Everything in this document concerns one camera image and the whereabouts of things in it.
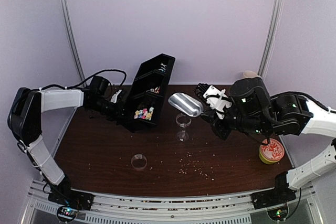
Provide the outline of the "metal scoop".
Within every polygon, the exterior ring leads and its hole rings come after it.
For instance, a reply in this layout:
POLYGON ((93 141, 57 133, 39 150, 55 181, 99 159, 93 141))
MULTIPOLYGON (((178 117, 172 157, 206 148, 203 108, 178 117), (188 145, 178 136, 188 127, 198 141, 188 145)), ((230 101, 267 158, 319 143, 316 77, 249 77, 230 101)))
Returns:
POLYGON ((192 118, 196 118, 204 112, 203 105, 186 93, 174 93, 169 97, 168 103, 172 107, 192 118))

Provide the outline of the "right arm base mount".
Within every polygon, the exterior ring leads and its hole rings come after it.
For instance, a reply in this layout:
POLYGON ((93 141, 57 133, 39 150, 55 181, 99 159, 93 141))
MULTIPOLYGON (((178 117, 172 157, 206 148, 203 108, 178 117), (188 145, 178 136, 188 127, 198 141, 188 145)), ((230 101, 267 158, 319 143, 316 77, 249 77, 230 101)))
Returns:
POLYGON ((283 172, 275 177, 273 189, 251 194, 254 209, 267 208, 268 217, 272 221, 281 222, 288 220, 295 213, 301 201, 302 191, 299 189, 299 201, 295 209, 290 213, 288 202, 296 199, 296 190, 289 188, 287 174, 288 172, 283 172))

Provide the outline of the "black three-compartment candy bin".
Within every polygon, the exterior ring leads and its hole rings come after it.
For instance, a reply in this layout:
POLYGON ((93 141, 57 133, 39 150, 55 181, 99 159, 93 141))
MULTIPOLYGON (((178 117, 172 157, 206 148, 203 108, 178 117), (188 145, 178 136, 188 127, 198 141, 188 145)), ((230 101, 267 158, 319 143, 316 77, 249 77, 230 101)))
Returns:
POLYGON ((174 64, 175 57, 166 54, 157 55, 140 64, 125 100, 126 120, 121 126, 134 133, 158 125, 174 64), (158 71, 160 63, 168 64, 166 73, 158 71), (161 87, 159 94, 150 92, 151 88, 157 86, 161 87), (150 107, 154 107, 152 120, 133 118, 136 110, 150 107))

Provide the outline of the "clear plastic jar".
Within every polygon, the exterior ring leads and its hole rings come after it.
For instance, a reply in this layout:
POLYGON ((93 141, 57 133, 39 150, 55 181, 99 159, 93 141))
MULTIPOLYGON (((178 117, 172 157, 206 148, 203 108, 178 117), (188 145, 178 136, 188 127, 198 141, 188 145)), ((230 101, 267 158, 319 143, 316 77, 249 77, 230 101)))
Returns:
POLYGON ((178 131, 176 133, 176 139, 180 142, 185 142, 190 138, 188 128, 191 125, 192 119, 184 113, 180 113, 176 116, 176 124, 178 131))

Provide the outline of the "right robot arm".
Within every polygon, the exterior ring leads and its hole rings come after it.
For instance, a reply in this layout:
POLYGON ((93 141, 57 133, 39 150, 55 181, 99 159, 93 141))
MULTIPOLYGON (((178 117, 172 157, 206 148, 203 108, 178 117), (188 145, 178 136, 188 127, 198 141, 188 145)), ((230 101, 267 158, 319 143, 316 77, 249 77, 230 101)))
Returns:
POLYGON ((229 91, 200 83, 195 94, 209 106, 202 119, 225 140, 231 131, 247 137, 316 134, 335 138, 335 110, 312 96, 287 91, 273 96, 260 77, 237 80, 229 91))

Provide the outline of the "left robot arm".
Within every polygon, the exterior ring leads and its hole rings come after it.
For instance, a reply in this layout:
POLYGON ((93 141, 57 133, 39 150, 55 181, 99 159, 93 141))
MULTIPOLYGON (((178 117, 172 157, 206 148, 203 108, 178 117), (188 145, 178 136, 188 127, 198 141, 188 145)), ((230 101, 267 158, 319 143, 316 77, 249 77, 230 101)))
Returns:
POLYGON ((79 108, 98 112, 114 121, 121 112, 124 95, 123 87, 114 88, 102 76, 93 76, 86 87, 50 84, 17 90, 8 114, 8 128, 33 166, 52 188, 56 188, 54 194, 64 205, 71 205, 76 197, 68 188, 69 178, 51 153, 51 141, 46 139, 55 132, 51 114, 56 114, 58 130, 63 130, 60 120, 68 122, 79 108))

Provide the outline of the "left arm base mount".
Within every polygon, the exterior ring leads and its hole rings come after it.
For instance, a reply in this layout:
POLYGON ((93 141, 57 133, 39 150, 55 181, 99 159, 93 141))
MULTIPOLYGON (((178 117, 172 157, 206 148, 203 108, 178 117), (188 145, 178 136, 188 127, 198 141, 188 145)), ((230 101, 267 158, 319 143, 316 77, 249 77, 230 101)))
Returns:
POLYGON ((53 183, 45 175, 46 184, 43 192, 48 195, 48 201, 57 203, 58 218, 61 221, 73 221, 81 210, 90 210, 94 200, 94 195, 71 188, 71 181, 67 175, 57 184, 53 183))

